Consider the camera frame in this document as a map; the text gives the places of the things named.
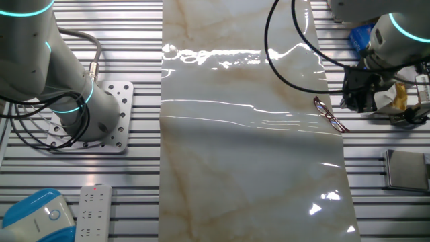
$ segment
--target black wire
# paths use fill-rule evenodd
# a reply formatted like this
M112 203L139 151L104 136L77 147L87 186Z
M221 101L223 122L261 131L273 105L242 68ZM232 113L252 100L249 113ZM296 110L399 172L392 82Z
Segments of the black wire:
M278 4L279 0L275 0L275 3L273 4L275 7ZM415 61L411 61L405 64L401 64L395 67L388 67L388 68L381 68L381 69L362 69L359 67L352 67L349 65L345 65L342 64L336 60L331 59L330 57L326 56L325 54L323 54L319 49L317 49L315 46L313 46L309 40L304 36L304 34L302 33L302 30L300 29L299 25L298 25L298 21L297 21L297 16L296 16L296 0L291 0L291 14L292 14L292 18L293 18L293 23L294 23L294 27L297 30L297 33L299 34L299 36L302 38L302 40L313 50L315 51L315 53L317 53L318 55L320 55L321 57L323 57L324 59L326 59L327 61L330 61L331 63L343 67L345 69L350 69L350 70L354 70L354 71L361 71L361 72L369 72L369 73L381 73L381 72L393 72L393 71L398 71L400 69L403 69L405 67L409 67L411 65L416 65L416 64L420 64L424 61L430 61L430 56L426 56L420 60L415 60Z
M275 0L275 3L273 4L273 6L270 9L269 12L269 16L267 17L267 21L266 21L266 26L264 29L264 51L266 53L266 57L267 57L267 61L269 62L269 65L271 67L271 69L273 70L273 72L276 74L276 76L285 84L289 85L290 87L297 89L299 91L304 91L307 93L315 93L315 94L336 94L336 93L343 93L342 90L338 90L338 91L317 91L317 90L311 90L311 89L306 89L303 87L298 87L296 85L294 85L293 83L290 83L287 79L285 79L280 73L279 71L277 71L275 65L273 64L271 58L270 58L270 54L269 54L269 43L268 43L268 39L269 39L269 27L270 27L270 21L271 18L273 16L273 13L276 9L277 3L279 2L279 0Z
M30 147L32 147L32 148L34 148L34 149L38 149L38 150L45 150L45 151L51 151L51 150L56 150L56 149L62 149L62 148L66 148L66 147L69 147L69 146L71 146L71 145L73 145L75 142L77 142L84 134L85 134L85 132L87 131L87 129L88 129L88 127L89 127L89 123L90 123L90 113L89 113L89 109L88 108L86 108L86 104L85 104L85 102L83 101L83 98L82 97L80 97L78 100L77 100L77 104L78 104L78 106L79 106L79 111L80 112L83 112L83 110L86 112L86 116L85 115L82 115L82 121L81 121L81 124L80 124L80 126L78 127L78 131L67 141L67 142L65 142L64 144L62 144L62 145L59 145L59 146L52 146L52 145L49 145L49 144L46 144L46 143L44 143L44 142L42 142L42 141L40 141L38 138L36 138L33 134L31 134L31 132L26 128L26 126L25 126L25 124L23 123L23 121L21 120L21 119L19 119L19 123L21 124L21 126L23 127L23 129L24 129L24 131L28 134L28 135L30 135L36 142L38 142L38 143L40 143L41 145L44 145L44 146L46 146L46 147L39 147L39 146L36 146L36 145L33 145L33 144L30 144L28 141L26 141L22 136L21 136L21 134L18 132L18 130L17 130L17 128L16 128L16 126L15 126L15 123L13 122L13 120L12 119L9 119L10 120L10 122L11 122L11 125L12 125L12 128L13 128L13 131L16 133L16 135L18 136L18 138L22 141L22 142L24 142L26 145L28 145L28 146L30 146ZM17 112L17 114L19 114L19 110L18 110L18 108L17 108L17 105L15 104L15 109L16 109L16 112ZM10 107L9 107L9 113L8 113L9 115L11 114L11 105L10 105Z
M76 36L76 37L80 37L80 38L84 38L84 39L88 39L89 41L91 41L92 43L94 43L97 46L97 52L95 53L95 57L93 62L98 63L100 60L100 56L101 56L101 44L100 41L90 35L90 34L86 34L84 32L80 32L80 31L76 31L76 30L68 30L62 27L58 27L58 30L60 30L61 34L66 34L69 36Z
M0 118L28 118L30 116L33 116L34 114L37 114L39 112L41 112L42 110L44 110L45 108L47 108L48 106L52 105L53 103L57 102L58 100L64 98L64 97L74 97L76 96L74 93L69 92L69 93L64 93L60 96L56 96L54 98L51 98L49 100L45 100L45 101L39 101L39 102L21 102L21 101L15 101L6 97L2 97L0 96L0 99L3 99L7 102L10 102L12 104L22 104L22 105L34 105L34 104L44 104L41 108L38 108L37 110L30 112L28 114L24 114L24 115L3 115L0 114Z
M417 83L417 82L414 82L414 81L407 81L407 80L401 79L400 77L396 77L396 76L393 76L393 79L396 80L396 81L399 81L401 83L406 83L406 84L409 84L409 85L428 85L428 83Z

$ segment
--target blue object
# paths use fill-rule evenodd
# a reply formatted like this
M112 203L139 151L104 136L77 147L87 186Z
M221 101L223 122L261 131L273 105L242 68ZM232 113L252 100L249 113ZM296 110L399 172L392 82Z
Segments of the blue object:
M394 27L397 28L398 31L400 31L400 33L404 34L405 36L408 36L409 38L419 41L419 42L423 42L423 43L430 43L430 39L425 39L425 38L420 38L418 36L412 35L411 33L407 32L406 30L404 30L404 28L402 28L397 21L394 19L394 16L392 13L390 13L390 19L392 24L394 24Z
M45 44L46 44L46 46L49 48L49 52L52 52L52 51L51 51L51 46L49 45L48 41L45 41Z
M52 215L54 212L57 212L57 213L58 213L58 218L56 218L56 219L51 218L51 215ZM61 218L61 212L60 212L59 210L53 210L53 211L51 211L51 213L49 214L49 219L50 219L51 221L57 221L57 220L58 220L58 219L60 219L60 218Z
M89 94L88 98L85 100L85 103L87 103L91 99L91 96L93 95L93 92L94 92L94 81L91 81L91 83L93 84L93 87L91 88L91 93ZM53 110L53 111L56 113L59 113L59 114L67 114L69 112L74 112L78 109L79 109L79 107L73 108L72 110L69 110L69 111L55 111L55 110Z
M352 29L349 34L349 40L354 46L355 50L360 53L360 51L366 49L370 41L370 33L374 28L375 24L367 24L364 26L356 27Z
M11 13L7 11L0 11L0 15L9 16L9 17L32 17L32 16L39 15L41 13L44 13L46 10L50 9L52 5L54 5L54 0L52 0L52 2L49 3L49 5L46 6L44 9L35 11L32 13Z
M59 195L61 195L59 191L52 188L46 188L28 196L21 202L13 205L6 212L5 217L3 218L3 228L27 217L39 208L47 205L47 203L54 200Z
M37 242L73 242L75 240L76 226L60 229L47 235Z

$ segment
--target power strip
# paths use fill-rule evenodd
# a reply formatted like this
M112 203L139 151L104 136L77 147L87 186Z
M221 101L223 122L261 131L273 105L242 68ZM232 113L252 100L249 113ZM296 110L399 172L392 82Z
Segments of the power strip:
M111 198L111 186L81 188L75 242L108 241Z

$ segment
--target robotic arm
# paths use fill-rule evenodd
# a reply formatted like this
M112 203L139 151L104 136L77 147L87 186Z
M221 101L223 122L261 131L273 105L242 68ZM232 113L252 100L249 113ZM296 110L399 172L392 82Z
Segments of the robotic arm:
M427 13L430 1L329 0L329 5L337 17L348 22L381 16L372 30L368 47L361 53L359 66L363 68L389 68L430 55L430 29L427 25L430 22ZM373 94L392 84L397 71L379 73L377 77L347 72L346 88L364 88L366 91L344 95L345 106L358 112L375 111Z
M115 128L120 108L65 44L53 4L54 0L0 1L0 96L26 101L56 97L58 90L80 93L91 116L80 141L97 141ZM97 65L91 63L93 72ZM66 97L50 108L68 126L69 135L78 132L82 121L76 122L80 113L75 100Z

